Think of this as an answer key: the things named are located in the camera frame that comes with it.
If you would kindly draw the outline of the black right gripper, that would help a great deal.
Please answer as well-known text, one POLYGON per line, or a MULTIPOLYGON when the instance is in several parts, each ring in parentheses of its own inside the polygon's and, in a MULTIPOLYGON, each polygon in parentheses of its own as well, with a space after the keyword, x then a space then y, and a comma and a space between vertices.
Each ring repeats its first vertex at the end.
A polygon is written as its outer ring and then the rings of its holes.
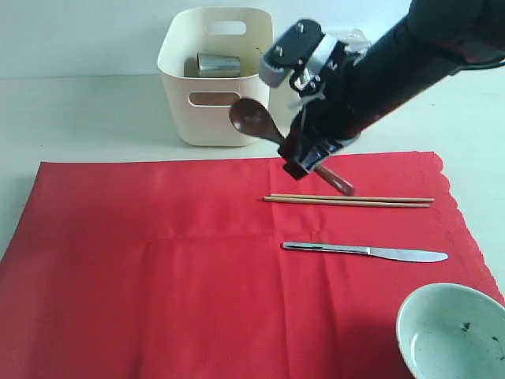
POLYGON ((312 173, 379 120, 379 56, 348 53, 320 90, 298 93, 304 102, 278 148, 295 180, 312 173))

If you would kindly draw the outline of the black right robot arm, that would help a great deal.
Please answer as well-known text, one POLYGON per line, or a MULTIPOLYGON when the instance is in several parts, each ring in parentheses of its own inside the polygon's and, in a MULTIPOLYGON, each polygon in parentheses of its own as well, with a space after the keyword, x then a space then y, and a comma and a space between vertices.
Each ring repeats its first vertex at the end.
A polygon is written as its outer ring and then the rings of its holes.
POLYGON ((304 72, 301 109, 279 148, 285 171, 300 179, 363 130, 447 76, 504 64, 501 1, 414 1, 407 15, 366 52, 302 19, 281 36, 268 61, 304 72))

